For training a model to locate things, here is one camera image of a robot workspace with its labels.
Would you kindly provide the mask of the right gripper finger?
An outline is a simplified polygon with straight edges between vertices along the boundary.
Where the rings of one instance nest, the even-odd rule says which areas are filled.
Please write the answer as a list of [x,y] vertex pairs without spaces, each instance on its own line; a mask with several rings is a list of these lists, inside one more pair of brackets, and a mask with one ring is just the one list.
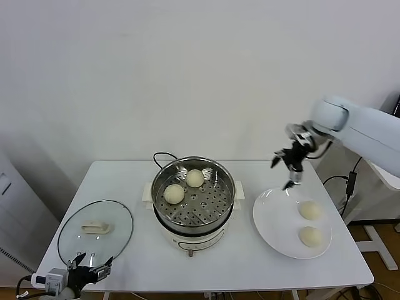
[[300,185],[302,181],[302,172],[294,169],[289,170],[289,181],[283,186],[282,190],[293,188]]
[[271,168],[274,168],[281,160],[284,160],[285,156],[286,156],[285,149],[281,149],[274,152],[274,156],[271,161]]

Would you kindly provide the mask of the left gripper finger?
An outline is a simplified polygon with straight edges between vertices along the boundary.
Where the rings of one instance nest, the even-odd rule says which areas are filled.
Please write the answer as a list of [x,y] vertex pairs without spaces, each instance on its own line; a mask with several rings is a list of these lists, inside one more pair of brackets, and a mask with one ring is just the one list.
[[85,256],[86,256],[85,252],[78,252],[77,256],[72,261],[69,260],[67,262],[67,268],[68,269],[76,269],[77,267],[79,267],[80,263],[85,258]]
[[110,275],[113,260],[114,257],[111,256],[104,264],[93,269],[93,273],[97,276],[97,278],[106,278]]

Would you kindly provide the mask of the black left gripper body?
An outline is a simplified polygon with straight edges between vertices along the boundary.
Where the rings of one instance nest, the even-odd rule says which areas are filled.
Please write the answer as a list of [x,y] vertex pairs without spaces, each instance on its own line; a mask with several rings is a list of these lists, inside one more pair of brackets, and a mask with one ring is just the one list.
[[75,268],[68,267],[67,287],[73,291],[82,291],[88,284],[96,284],[98,281],[97,274],[91,272],[91,268],[87,266],[77,266]]

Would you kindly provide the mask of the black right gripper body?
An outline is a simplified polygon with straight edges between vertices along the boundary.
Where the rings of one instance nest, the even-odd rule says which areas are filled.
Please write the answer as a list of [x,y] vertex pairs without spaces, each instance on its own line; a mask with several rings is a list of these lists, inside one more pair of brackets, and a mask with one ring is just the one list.
[[289,170],[303,172],[303,160],[308,155],[308,147],[302,146],[299,142],[293,142],[292,147],[282,150],[283,161]]

